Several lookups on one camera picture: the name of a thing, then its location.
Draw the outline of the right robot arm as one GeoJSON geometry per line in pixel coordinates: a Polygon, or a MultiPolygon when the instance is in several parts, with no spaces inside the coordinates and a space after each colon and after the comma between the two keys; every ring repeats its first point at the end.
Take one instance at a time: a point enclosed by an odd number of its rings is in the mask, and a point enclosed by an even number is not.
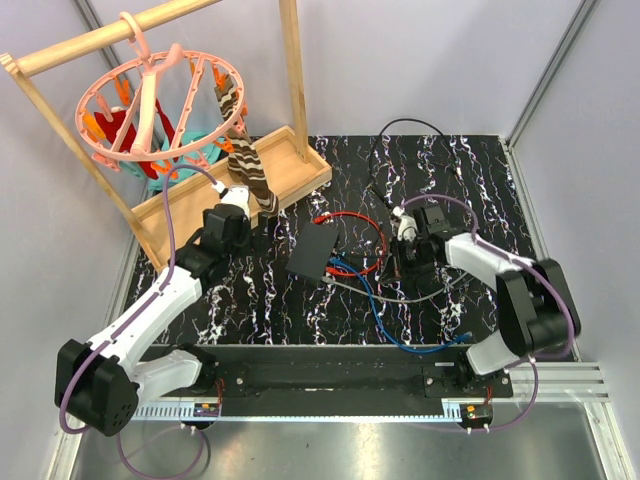
{"type": "Polygon", "coordinates": [[[485,241],[478,225],[452,225],[439,205],[408,213],[391,210],[395,233],[380,282],[417,282],[438,265],[454,267],[496,294],[498,330],[454,363],[454,384],[476,396],[505,368],[555,347],[570,348],[581,331],[563,270],[552,259],[532,260],[485,241]]]}

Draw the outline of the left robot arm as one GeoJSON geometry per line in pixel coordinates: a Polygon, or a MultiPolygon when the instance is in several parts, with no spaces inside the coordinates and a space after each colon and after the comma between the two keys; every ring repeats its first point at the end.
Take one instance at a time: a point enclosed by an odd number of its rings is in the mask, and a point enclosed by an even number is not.
{"type": "Polygon", "coordinates": [[[136,409],[179,389],[196,396],[215,386],[215,358],[194,346],[176,347],[151,361],[143,355],[176,317],[221,283],[231,260],[249,250],[247,203],[221,202],[176,250],[156,282],[113,324],[58,351],[54,403],[61,428],[69,416],[106,437],[118,434],[136,409]]]}

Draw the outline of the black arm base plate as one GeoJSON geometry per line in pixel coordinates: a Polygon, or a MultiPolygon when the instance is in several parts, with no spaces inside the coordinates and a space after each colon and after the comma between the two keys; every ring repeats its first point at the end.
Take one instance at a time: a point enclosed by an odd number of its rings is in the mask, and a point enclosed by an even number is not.
{"type": "Polygon", "coordinates": [[[435,418],[445,400],[513,395],[504,374],[464,386],[452,366],[429,363],[236,363],[219,377],[224,419],[435,418]]]}

